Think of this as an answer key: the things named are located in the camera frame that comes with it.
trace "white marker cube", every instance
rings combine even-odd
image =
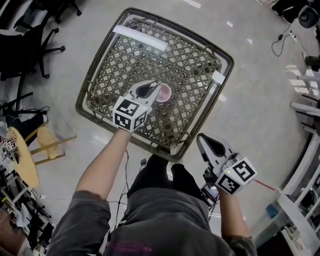
[[[256,169],[248,158],[244,157],[223,170],[215,185],[233,195],[242,190],[256,175]]]
[[[146,121],[148,110],[139,101],[120,96],[112,110],[113,124],[132,133]]]

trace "person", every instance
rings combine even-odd
[[[32,118],[21,121],[19,118],[13,116],[2,116],[0,119],[0,137],[1,142],[4,140],[15,140],[17,135],[14,131],[8,131],[9,127],[14,127],[21,134],[21,136],[25,139],[27,138],[33,131],[39,128],[44,122],[48,120],[45,114],[35,114]],[[37,137],[37,134],[34,134],[26,144],[29,146]]]
[[[95,255],[107,238],[104,256],[256,256],[237,197],[220,193],[221,234],[209,227],[209,207],[182,164],[152,155],[127,192],[127,208],[110,232],[106,201],[131,133],[118,129],[80,178],[58,223],[47,256]]]

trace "white floor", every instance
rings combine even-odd
[[[58,222],[69,205],[77,182],[88,164],[110,140],[112,134],[76,113],[75,103],[88,68],[109,29],[128,7],[136,7],[158,14],[202,35],[228,52],[235,61],[234,69],[222,92],[223,97],[205,122],[202,132],[225,138],[231,146],[247,156],[258,171],[258,179],[274,188],[280,186],[292,170],[306,141],[306,134],[297,115],[290,108],[291,101],[301,101],[299,93],[317,94],[296,79],[296,72],[306,70],[300,41],[290,37],[283,53],[276,57],[271,51],[288,24],[257,0],[197,0],[194,7],[183,0],[79,0],[82,16],[73,10],[62,17],[58,26],[51,22],[48,30],[59,27],[52,46],[66,47],[63,53],[48,56],[46,70],[50,79],[40,72],[28,77],[26,91],[33,91],[33,102],[40,107],[49,105],[50,126],[55,133],[67,137],[73,131],[77,138],[64,148],[66,156],[39,165],[39,186],[36,191],[52,220]],[[312,29],[291,26],[310,55],[319,55],[319,46]],[[275,45],[280,51],[281,44]],[[150,153],[130,144],[128,183],[132,184],[140,168],[140,160]],[[123,158],[110,201],[118,201],[125,186]],[[206,165],[195,143],[184,156],[184,165],[197,184],[204,184]],[[238,198],[250,228],[266,214],[266,206],[275,193],[255,182],[243,189]],[[114,223],[117,204],[111,203]],[[124,208],[120,207],[120,216]],[[219,234],[220,219],[212,217],[210,226]]]

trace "black office chair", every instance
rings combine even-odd
[[[42,77],[48,79],[45,74],[44,55],[55,51],[63,52],[66,48],[46,49],[48,41],[53,33],[59,29],[52,29],[48,37],[41,44],[44,26],[30,27],[24,35],[3,35],[0,34],[0,79],[5,81],[8,78],[21,77],[19,87],[29,73],[35,73],[35,65],[39,62]]]
[[[82,12],[76,5],[75,0],[35,0],[31,8],[47,10],[51,15],[55,16],[55,22],[60,24],[60,16],[67,9],[69,5],[72,5],[76,10],[76,15],[80,16]]]

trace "chair leg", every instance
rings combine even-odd
[[[308,98],[308,99],[316,101],[316,102],[318,101],[316,98],[312,98],[312,97],[305,95],[305,94],[302,94],[302,97]]]
[[[291,102],[290,106],[293,107],[296,110],[299,110],[299,111],[314,112],[314,113],[319,113],[320,114],[320,109],[318,109],[316,107],[313,107],[313,106],[300,104],[300,103],[296,103],[296,102]]]
[[[24,22],[24,19],[25,19],[25,15],[22,15],[17,21],[16,23],[14,24],[13,28],[15,29],[17,26],[21,26],[23,28],[26,28],[28,30],[31,30],[33,29],[32,26],[30,26],[28,23]]]
[[[65,154],[61,154],[61,155],[58,155],[58,156],[57,156],[56,158],[54,158],[54,159],[47,158],[47,159],[44,159],[44,160],[35,162],[34,164],[35,164],[36,166],[37,166],[37,165],[41,165],[41,164],[44,164],[44,163],[47,163],[47,162],[56,160],[56,159],[58,159],[58,158],[62,158],[62,157],[64,157],[64,156],[65,156]]]
[[[45,25],[48,23],[49,18],[54,15],[52,11],[48,10],[47,14],[44,16],[43,20],[41,21],[41,26],[44,28]]]
[[[55,29],[52,29],[49,33],[49,35],[46,37],[46,39],[44,40],[43,44],[41,45],[41,48],[40,50],[43,52],[46,47],[47,47],[47,44],[52,36],[53,33],[58,33],[59,32],[59,28],[55,28]]]
[[[19,85],[18,85],[18,91],[16,94],[16,96],[17,96],[16,98],[18,99],[18,101],[15,103],[15,110],[16,111],[20,110],[21,99],[24,99],[25,97],[28,97],[33,94],[33,93],[32,94],[28,93],[28,94],[22,95],[22,93],[23,93],[22,90],[23,90],[25,78],[26,78],[26,73],[21,73]]]
[[[64,52],[65,50],[66,50],[66,47],[64,47],[64,46],[61,46],[60,48],[45,49],[43,51],[43,55],[48,54],[48,53],[53,53],[53,52],[56,52],[56,51]]]
[[[312,115],[312,114],[307,114],[307,113],[304,113],[304,112],[301,112],[301,111],[296,111],[296,113],[301,114],[301,115],[304,115],[304,116],[307,116],[307,117],[310,117],[310,118],[314,118],[314,117],[315,117],[315,116]]]
[[[45,121],[45,122],[44,122],[43,124],[41,124],[37,129],[35,129],[33,132],[31,132],[31,133],[28,135],[28,137],[26,137],[26,138],[24,139],[24,142],[27,142],[28,140],[30,140],[30,138],[38,132],[39,128],[45,126],[46,124],[48,124],[48,122],[49,122],[49,121]]]
[[[44,57],[43,57],[43,55],[40,56],[40,58],[39,58],[39,66],[40,66],[42,77],[48,79],[50,77],[50,75],[49,74],[45,74]]]
[[[18,88],[18,93],[17,93],[16,99],[14,99],[14,100],[12,100],[12,101],[10,101],[10,102],[4,103],[4,104],[2,105],[3,114],[6,113],[8,107],[12,107],[14,104],[15,104],[15,106],[16,106],[15,109],[18,110],[18,109],[19,109],[18,107],[20,106],[20,101],[23,100],[24,98],[29,97],[29,96],[31,96],[31,95],[34,94],[33,92],[29,92],[29,93],[27,93],[27,94],[25,94],[25,95],[20,96],[20,95],[21,95],[22,84],[23,84],[23,81],[21,81],[21,84],[20,84],[20,82],[19,82],[19,88]]]
[[[56,141],[56,142],[54,142],[54,143],[51,143],[51,144],[48,144],[48,145],[39,147],[39,148],[37,148],[37,149],[31,150],[31,151],[30,151],[30,154],[31,154],[31,155],[34,155],[34,154],[39,153],[39,152],[41,152],[41,151],[43,151],[43,150],[47,150],[47,149],[49,149],[49,148],[58,146],[59,144],[62,144],[62,143],[71,141],[71,140],[73,140],[73,139],[75,139],[75,138],[77,138],[77,136],[65,138],[65,139]]]
[[[304,126],[303,129],[304,129],[305,131],[309,132],[309,133],[318,135],[318,134],[317,134],[317,131],[316,131],[315,129],[312,129],[312,128],[308,127],[308,126]]]
[[[21,77],[21,73],[10,73],[10,72],[2,72],[1,73],[1,81],[6,81],[8,78],[16,78]]]
[[[82,14],[82,12],[79,10],[78,6],[76,5],[75,1],[70,1],[70,4],[73,6],[73,8],[76,10],[76,15],[80,16]]]
[[[56,23],[59,24],[61,22],[60,16],[66,10],[66,8],[68,7],[69,3],[70,3],[69,1],[65,1],[64,4],[62,5],[62,7],[57,12],[57,14],[55,15],[55,22]]]
[[[306,127],[311,128],[311,129],[315,129],[314,126],[312,126],[312,125],[310,125],[310,124],[307,124],[307,123],[305,123],[305,122],[301,122],[301,124],[304,125],[304,126],[306,126]]]

